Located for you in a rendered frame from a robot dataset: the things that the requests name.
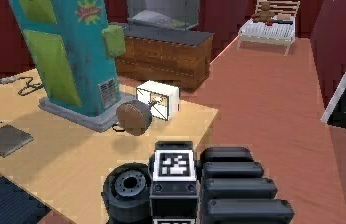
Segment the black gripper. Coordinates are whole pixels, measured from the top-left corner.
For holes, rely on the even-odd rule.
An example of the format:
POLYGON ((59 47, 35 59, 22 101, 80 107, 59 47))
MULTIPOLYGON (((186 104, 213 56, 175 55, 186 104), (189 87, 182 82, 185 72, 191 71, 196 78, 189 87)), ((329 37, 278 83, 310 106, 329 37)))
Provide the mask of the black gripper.
POLYGON ((107 224, 152 224, 151 178, 143 163, 125 163, 115 168, 103 184, 102 199, 109 216, 107 224))

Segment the teal and green arcade machine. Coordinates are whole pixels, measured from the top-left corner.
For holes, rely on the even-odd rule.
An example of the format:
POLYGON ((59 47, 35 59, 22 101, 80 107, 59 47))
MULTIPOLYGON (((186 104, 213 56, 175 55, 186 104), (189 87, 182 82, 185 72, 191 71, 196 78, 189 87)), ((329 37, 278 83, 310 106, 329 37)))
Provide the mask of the teal and green arcade machine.
POLYGON ((124 33, 108 23, 105 0, 8 2, 46 92, 39 108, 97 132, 112 128, 134 96, 119 89, 124 33))

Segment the brown wooden chest of drawers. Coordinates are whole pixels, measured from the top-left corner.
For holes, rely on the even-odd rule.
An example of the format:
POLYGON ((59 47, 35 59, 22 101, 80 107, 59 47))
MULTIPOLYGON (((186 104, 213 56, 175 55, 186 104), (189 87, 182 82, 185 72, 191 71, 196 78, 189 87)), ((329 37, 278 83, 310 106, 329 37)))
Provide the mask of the brown wooden chest of drawers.
POLYGON ((196 91, 209 77, 213 34, 120 23, 126 52, 115 59, 117 74, 196 91))

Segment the light wooden desk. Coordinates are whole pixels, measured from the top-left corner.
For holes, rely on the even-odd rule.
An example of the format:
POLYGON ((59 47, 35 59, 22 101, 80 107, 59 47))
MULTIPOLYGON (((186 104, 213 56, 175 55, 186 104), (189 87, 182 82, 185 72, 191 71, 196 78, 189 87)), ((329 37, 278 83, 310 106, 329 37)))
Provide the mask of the light wooden desk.
POLYGON ((172 120, 154 120, 145 135, 97 133, 38 108, 45 92, 17 94, 21 82, 0 85, 0 122, 30 133, 33 141, 0 157, 0 174, 75 224, 106 224, 103 182, 116 166, 147 162, 161 140, 205 144, 217 110, 186 101, 172 120))

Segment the dark blue ribbed chair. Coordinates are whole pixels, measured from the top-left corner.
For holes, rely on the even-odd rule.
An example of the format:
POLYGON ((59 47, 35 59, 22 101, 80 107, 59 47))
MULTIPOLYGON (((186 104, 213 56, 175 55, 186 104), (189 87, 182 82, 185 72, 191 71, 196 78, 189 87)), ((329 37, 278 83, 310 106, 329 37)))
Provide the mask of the dark blue ribbed chair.
POLYGON ((0 177, 0 224, 37 224, 50 208, 5 177, 0 177))

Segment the white slatted bed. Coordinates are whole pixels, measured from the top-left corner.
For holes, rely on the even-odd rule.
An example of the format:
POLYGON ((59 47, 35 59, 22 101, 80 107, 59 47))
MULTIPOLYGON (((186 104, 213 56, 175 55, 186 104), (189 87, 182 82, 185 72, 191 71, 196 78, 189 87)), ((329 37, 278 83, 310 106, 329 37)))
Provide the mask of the white slatted bed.
POLYGON ((293 0, 257 0, 255 13, 261 11, 261 4, 270 2, 270 10, 275 13, 271 26, 262 22, 254 23, 252 17, 245 22, 238 32, 237 48, 243 42, 255 42, 285 46, 284 55, 287 56, 290 46, 296 38, 296 16, 300 7, 299 1, 293 0))

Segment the brown round desk lamp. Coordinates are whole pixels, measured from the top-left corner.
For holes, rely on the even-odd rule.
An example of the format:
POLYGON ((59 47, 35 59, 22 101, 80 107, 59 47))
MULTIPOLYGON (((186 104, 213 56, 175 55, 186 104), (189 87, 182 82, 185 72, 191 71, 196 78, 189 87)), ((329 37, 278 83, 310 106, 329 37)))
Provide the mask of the brown round desk lamp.
POLYGON ((121 104, 116 110, 117 122, 112 125, 112 129, 132 136, 143 135, 152 123, 151 108, 155 104, 156 101, 145 104, 139 100, 121 104))

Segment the white square alarm clock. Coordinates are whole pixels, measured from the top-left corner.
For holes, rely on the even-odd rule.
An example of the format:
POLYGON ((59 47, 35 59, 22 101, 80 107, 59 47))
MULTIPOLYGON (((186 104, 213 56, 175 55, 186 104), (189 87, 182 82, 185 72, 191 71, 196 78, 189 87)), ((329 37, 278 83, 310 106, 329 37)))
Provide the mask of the white square alarm clock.
POLYGON ((176 86, 149 80, 136 87, 136 98, 151 105, 152 115, 165 121, 179 111, 180 90, 176 86))

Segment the brown teddy bear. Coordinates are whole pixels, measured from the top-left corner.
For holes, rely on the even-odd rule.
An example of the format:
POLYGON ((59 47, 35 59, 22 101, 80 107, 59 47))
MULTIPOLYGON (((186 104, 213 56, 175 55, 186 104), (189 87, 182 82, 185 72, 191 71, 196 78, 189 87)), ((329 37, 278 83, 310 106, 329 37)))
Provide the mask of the brown teddy bear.
POLYGON ((267 26, 271 26, 274 21, 275 13, 270 10, 270 6, 270 2, 263 2, 261 4, 261 11, 252 15, 253 22, 262 22, 267 26))

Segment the grey flat laptop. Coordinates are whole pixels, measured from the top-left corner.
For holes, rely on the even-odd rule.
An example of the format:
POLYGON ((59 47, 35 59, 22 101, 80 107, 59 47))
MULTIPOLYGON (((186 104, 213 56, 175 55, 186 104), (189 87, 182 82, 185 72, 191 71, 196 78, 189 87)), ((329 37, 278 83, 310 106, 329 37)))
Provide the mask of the grey flat laptop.
POLYGON ((5 158, 33 140, 31 134, 11 125, 0 128, 0 156, 5 158))

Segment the glass tank with grey bedding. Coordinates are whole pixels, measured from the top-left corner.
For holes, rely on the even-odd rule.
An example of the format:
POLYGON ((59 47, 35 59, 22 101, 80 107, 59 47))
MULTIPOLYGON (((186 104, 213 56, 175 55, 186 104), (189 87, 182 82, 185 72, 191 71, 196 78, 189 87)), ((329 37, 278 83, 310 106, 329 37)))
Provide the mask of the glass tank with grey bedding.
POLYGON ((190 30, 199 23, 200 0, 126 0, 131 24, 190 30))

